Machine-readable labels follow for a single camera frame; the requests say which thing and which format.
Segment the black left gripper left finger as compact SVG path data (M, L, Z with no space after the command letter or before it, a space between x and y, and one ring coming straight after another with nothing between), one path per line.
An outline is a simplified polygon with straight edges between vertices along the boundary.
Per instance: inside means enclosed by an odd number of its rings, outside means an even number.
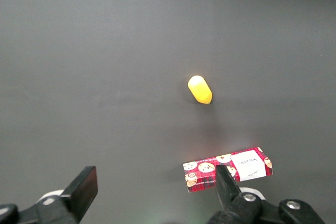
M44 196L22 211L15 204L1 205L1 223L79 223L97 193L96 167L86 166L60 194Z

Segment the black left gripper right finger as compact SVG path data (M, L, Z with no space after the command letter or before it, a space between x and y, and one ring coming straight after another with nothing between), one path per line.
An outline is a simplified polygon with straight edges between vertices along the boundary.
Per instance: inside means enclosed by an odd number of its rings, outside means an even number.
M302 200L285 199L274 206L251 190L242 191L224 165L216 167L216 191L222 210L208 223L324 223Z

